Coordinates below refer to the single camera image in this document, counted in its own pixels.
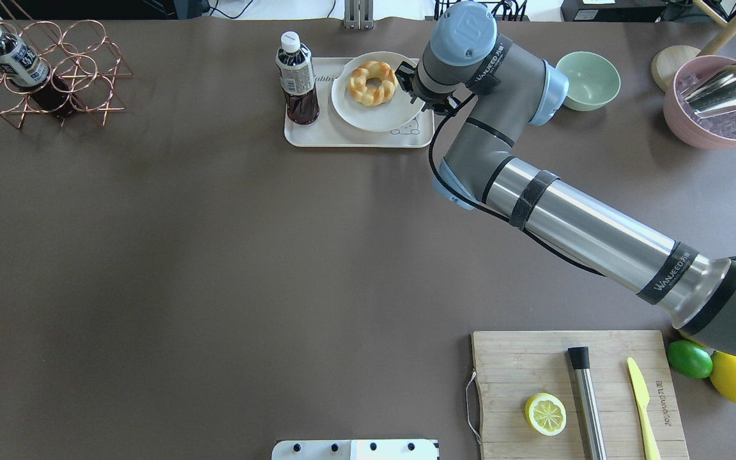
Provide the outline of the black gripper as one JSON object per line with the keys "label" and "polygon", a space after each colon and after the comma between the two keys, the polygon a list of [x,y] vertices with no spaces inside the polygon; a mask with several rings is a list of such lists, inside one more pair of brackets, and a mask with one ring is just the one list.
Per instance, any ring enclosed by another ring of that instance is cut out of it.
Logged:
{"label": "black gripper", "polygon": [[423,63],[414,66],[403,61],[396,70],[400,88],[411,99],[411,104],[421,102],[421,111],[430,110],[437,116],[447,116],[458,108],[459,100],[454,96],[457,85],[446,85],[435,81]]}

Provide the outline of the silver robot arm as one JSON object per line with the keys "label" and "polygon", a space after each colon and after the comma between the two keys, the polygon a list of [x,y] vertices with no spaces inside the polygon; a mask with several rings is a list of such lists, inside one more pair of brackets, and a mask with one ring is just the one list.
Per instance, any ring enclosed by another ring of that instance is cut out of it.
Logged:
{"label": "silver robot arm", "polygon": [[573,265],[609,277],[666,309],[673,326],[736,355],[736,261],[709,259],[512,154],[528,125],[561,107],[567,77],[498,32],[484,5],[458,2],[437,20],[417,65],[401,64],[401,89],[440,116],[478,97],[440,165],[435,187],[465,209],[508,222]]}

